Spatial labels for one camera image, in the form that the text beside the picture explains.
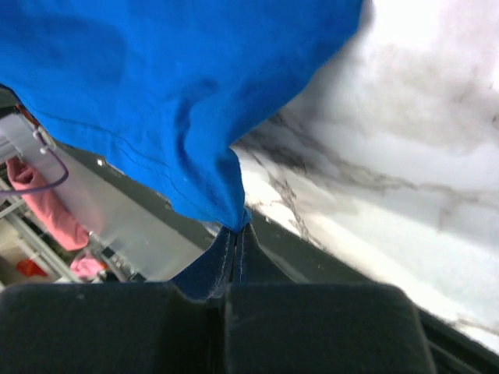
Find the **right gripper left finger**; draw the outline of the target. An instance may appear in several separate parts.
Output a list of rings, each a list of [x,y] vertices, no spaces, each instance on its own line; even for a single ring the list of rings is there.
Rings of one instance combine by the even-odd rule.
[[[219,300],[236,236],[165,282],[21,284],[1,294],[4,373],[223,373]]]

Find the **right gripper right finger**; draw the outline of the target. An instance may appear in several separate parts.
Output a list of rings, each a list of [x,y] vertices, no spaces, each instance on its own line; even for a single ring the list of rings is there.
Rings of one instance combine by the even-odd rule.
[[[225,293],[226,373],[433,373],[419,314],[387,284],[297,284],[238,234]]]

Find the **blue printed t shirt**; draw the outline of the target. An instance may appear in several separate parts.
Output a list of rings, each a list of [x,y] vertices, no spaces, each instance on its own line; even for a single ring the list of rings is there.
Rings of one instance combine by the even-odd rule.
[[[1,83],[174,210],[250,221],[232,144],[358,30],[360,1],[4,1]]]

